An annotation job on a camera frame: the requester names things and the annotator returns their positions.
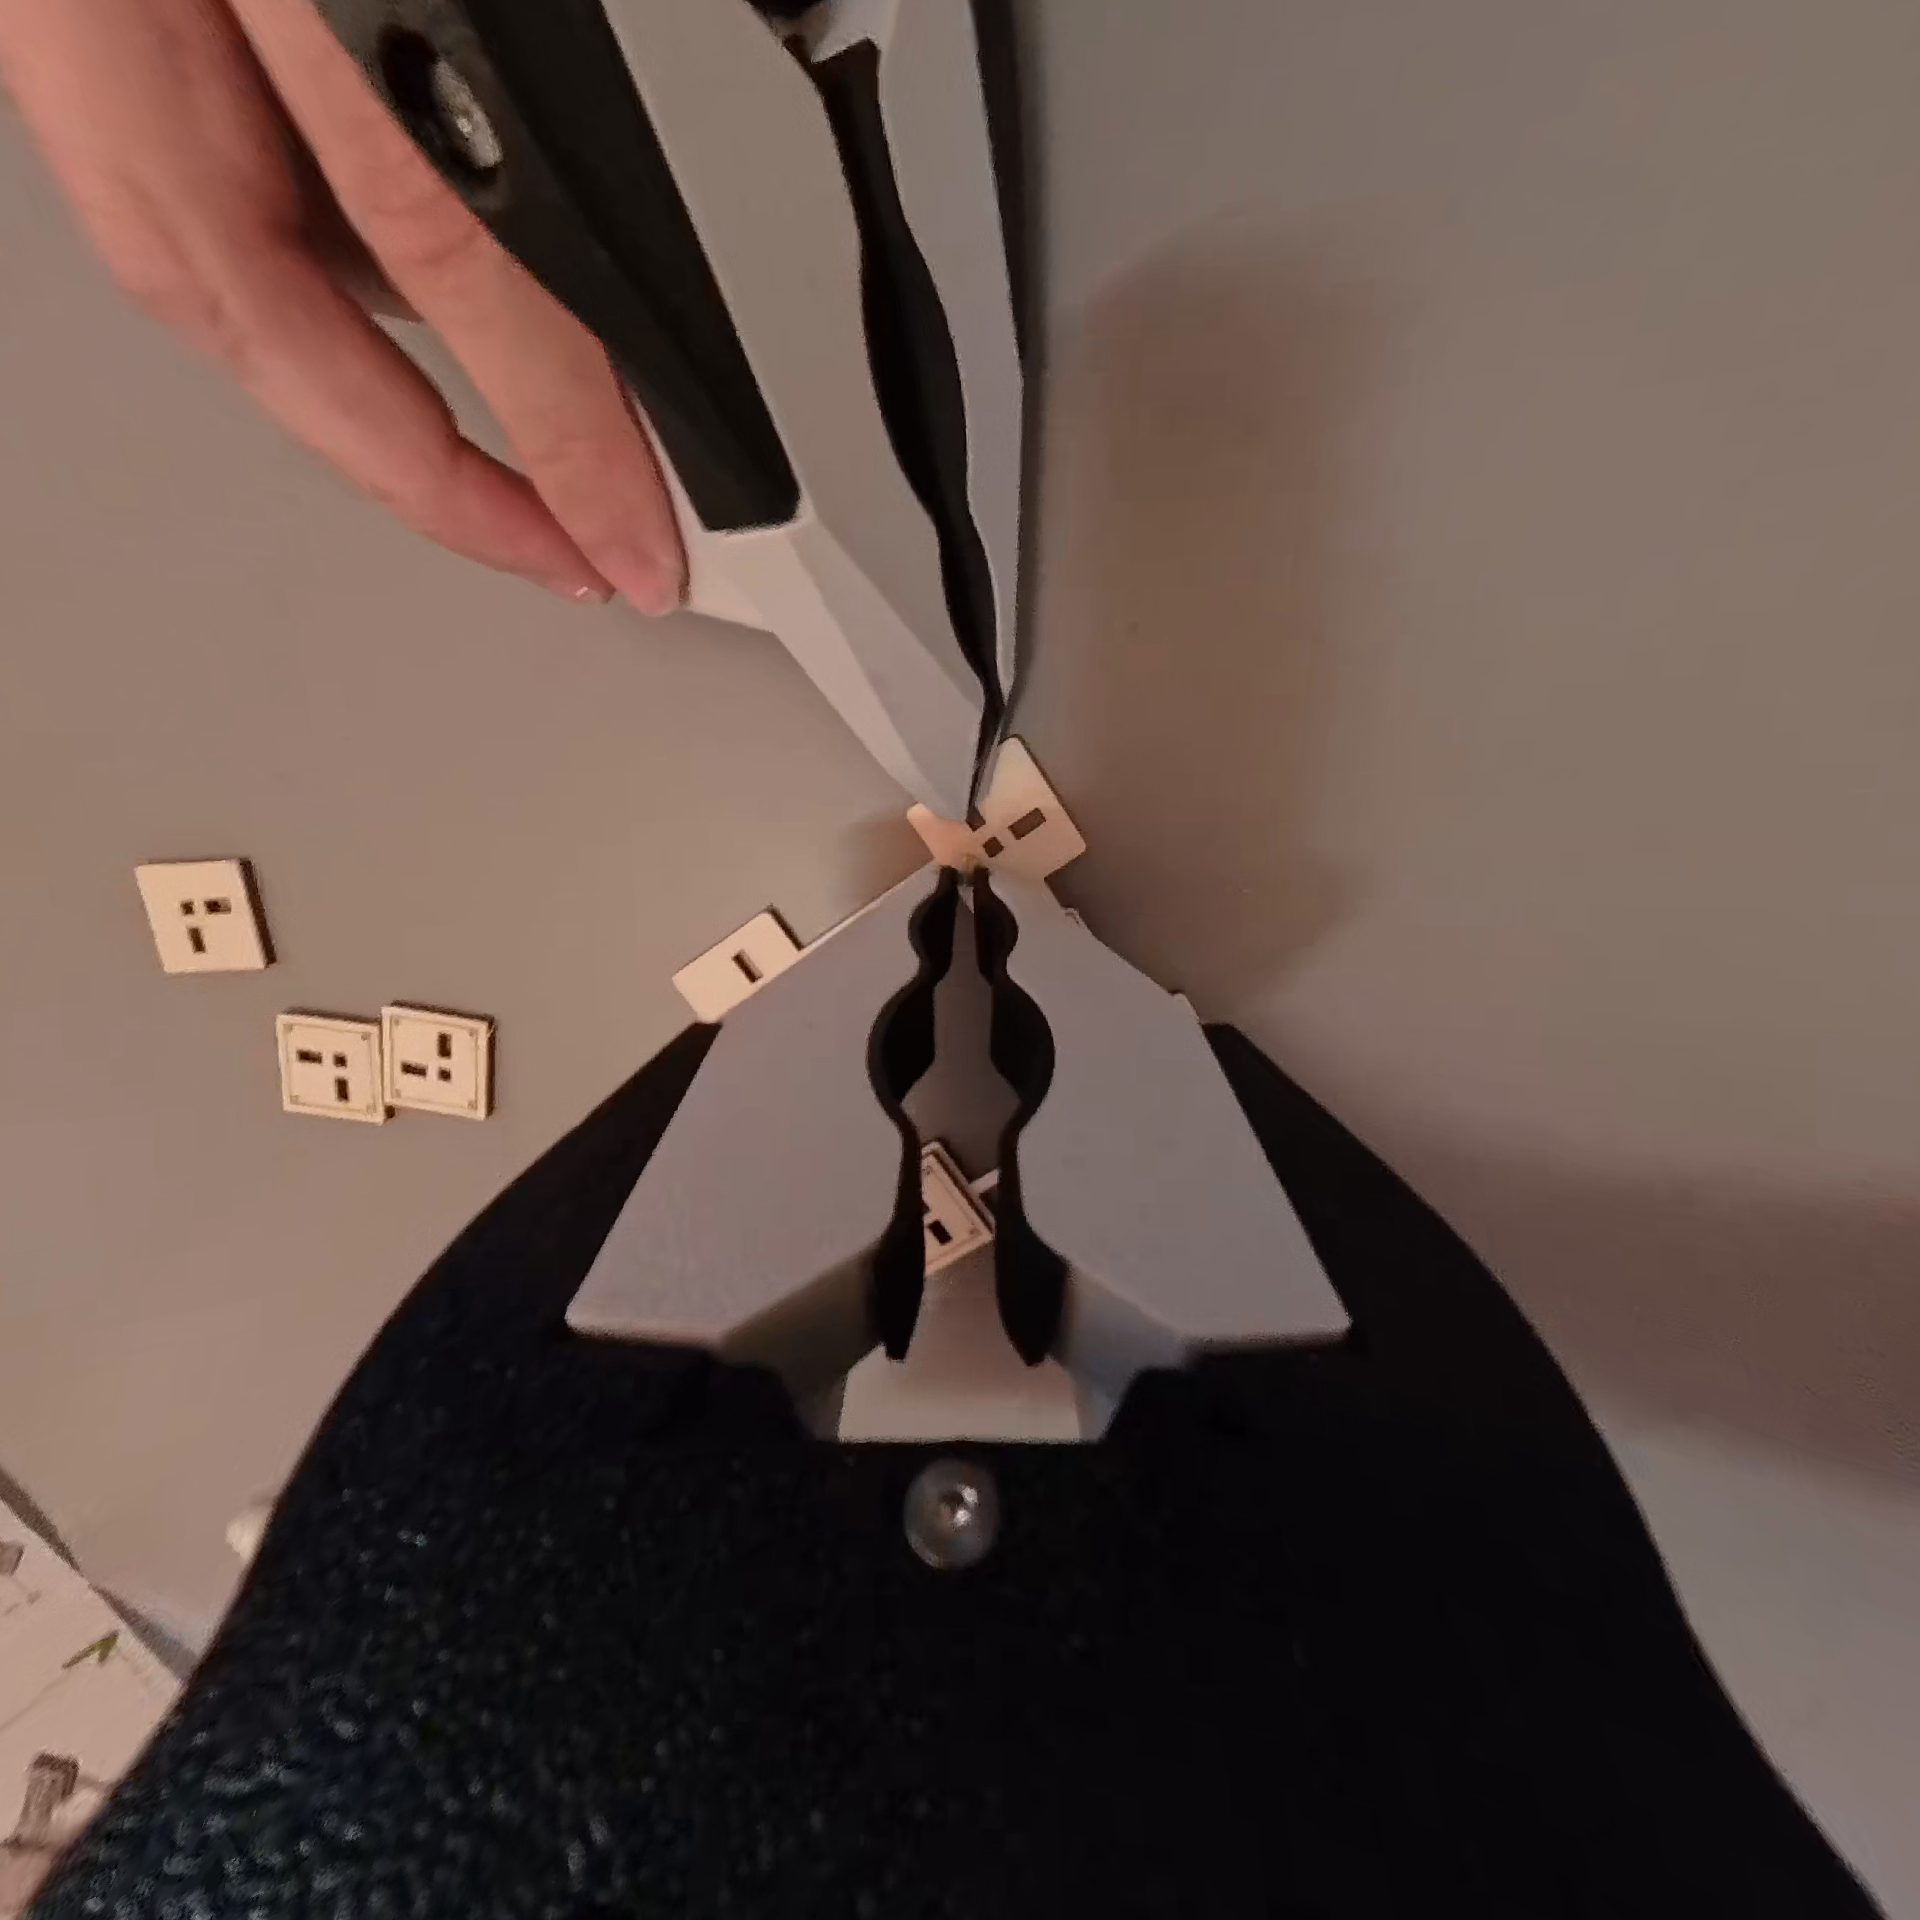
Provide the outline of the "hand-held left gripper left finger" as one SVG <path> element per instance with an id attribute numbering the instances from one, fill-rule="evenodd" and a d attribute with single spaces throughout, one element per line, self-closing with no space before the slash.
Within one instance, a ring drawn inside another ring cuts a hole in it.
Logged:
<path id="1" fill-rule="evenodd" d="M 566 1330 L 779 1379 L 814 1433 L 849 1374 L 910 1339 L 924 1288 L 922 1139 L 953 959 L 956 874 L 914 874 L 722 1019 L 606 1242 Z"/>

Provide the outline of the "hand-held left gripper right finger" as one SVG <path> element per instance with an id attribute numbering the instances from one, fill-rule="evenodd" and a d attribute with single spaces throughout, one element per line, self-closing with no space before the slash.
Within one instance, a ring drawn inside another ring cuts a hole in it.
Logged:
<path id="1" fill-rule="evenodd" d="M 1353 1319 L 1189 1001 L 1037 880 L 977 876 L 977 963 L 1014 1095 L 998 1319 L 1073 1382 L 1082 1433 L 1143 1374 L 1341 1343 Z"/>

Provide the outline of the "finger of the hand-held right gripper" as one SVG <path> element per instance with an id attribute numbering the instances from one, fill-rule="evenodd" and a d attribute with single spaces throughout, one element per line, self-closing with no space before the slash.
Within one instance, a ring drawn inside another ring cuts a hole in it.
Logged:
<path id="1" fill-rule="evenodd" d="M 1025 158 L 1011 4 L 833 4 L 833 132 L 879 417 L 1002 730 L 1018 683 Z"/>
<path id="2" fill-rule="evenodd" d="M 833 132 L 833 4 L 788 20 L 762 4 L 609 4 L 609 20 L 799 481 L 788 524 L 710 534 L 645 417 L 691 607 L 777 638 L 914 802 L 963 819 L 998 730 L 879 417 Z"/>

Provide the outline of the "small wooden square tile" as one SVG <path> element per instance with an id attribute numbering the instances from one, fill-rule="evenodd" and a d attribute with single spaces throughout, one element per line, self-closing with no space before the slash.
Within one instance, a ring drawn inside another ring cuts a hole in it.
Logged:
<path id="1" fill-rule="evenodd" d="M 941 1140 L 918 1153 L 924 1271 L 933 1280 L 994 1240 L 998 1174 L 972 1182 Z"/>
<path id="2" fill-rule="evenodd" d="M 411 1001 L 379 1011 L 381 1087 L 390 1108 L 486 1121 L 497 1024 Z"/>
<path id="3" fill-rule="evenodd" d="M 251 865 L 241 855 L 155 859 L 135 888 L 167 976 L 262 972 L 273 934 Z"/>
<path id="4" fill-rule="evenodd" d="M 373 1126 L 394 1116 L 379 1019 L 287 1011 L 275 1039 L 286 1114 Z"/>
<path id="5" fill-rule="evenodd" d="M 725 1022 L 743 1001 L 803 960 L 804 942 L 773 910 L 734 928 L 675 975 L 675 990 L 699 1024 Z"/>
<path id="6" fill-rule="evenodd" d="M 933 859 L 958 874 L 1047 882 L 1089 850 L 1086 836 L 1018 737 L 998 746 L 993 777 L 967 819 L 950 820 L 918 802 L 905 819 Z"/>

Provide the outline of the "person's right hand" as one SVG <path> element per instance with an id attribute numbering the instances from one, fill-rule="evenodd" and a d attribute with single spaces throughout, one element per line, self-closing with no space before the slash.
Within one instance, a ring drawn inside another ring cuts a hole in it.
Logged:
<path id="1" fill-rule="evenodd" d="M 4 3 L 7 91 L 123 296 L 420 538 L 683 607 L 626 384 L 311 4 Z"/>

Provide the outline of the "paper instruction sheet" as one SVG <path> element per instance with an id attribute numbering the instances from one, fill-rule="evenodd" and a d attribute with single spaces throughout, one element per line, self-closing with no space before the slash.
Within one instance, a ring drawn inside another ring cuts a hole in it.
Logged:
<path id="1" fill-rule="evenodd" d="M 2 1506 L 2 1915 L 23 1915 L 173 1708 L 180 1681 Z"/>

